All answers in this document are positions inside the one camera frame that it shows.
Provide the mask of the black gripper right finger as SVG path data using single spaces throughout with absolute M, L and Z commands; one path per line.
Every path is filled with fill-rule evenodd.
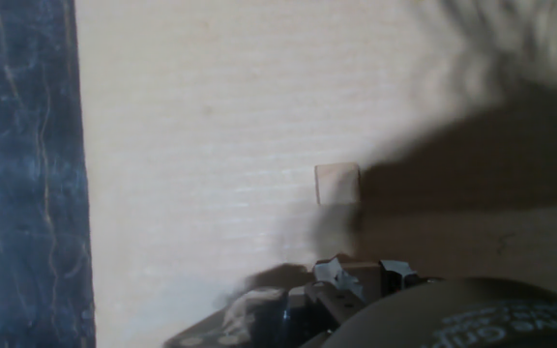
M 392 295 L 424 282 L 424 279 L 412 270 L 407 262 L 381 260 L 379 264 L 382 295 Z

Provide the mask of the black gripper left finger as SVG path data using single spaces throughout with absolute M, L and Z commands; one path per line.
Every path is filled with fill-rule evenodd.
M 313 267 L 315 280 L 304 287 L 307 306 L 323 325 L 342 325 L 366 306 L 364 287 L 337 258 Z

